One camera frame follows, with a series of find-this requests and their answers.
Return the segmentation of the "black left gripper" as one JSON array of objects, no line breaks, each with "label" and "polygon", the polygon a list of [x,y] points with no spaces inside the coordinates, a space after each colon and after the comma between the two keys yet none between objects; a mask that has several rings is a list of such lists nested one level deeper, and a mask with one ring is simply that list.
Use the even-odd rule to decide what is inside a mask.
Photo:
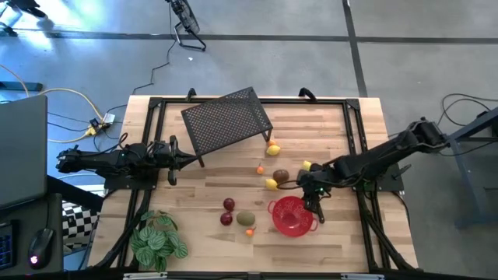
[{"label": "black left gripper", "polygon": [[177,171],[196,160],[196,155],[182,152],[178,148],[178,140],[175,135],[170,136],[170,144],[155,140],[147,148],[147,163],[154,168],[168,169],[167,180],[170,185],[177,184]]}]

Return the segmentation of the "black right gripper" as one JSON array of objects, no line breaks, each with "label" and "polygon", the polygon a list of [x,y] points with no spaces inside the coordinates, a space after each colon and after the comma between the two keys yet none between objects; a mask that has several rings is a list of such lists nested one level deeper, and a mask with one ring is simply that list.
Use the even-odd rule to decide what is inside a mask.
[{"label": "black right gripper", "polygon": [[304,208],[309,212],[321,211],[321,198],[331,197],[330,166],[312,163],[309,170],[301,170],[297,175],[297,185],[303,190]]}]

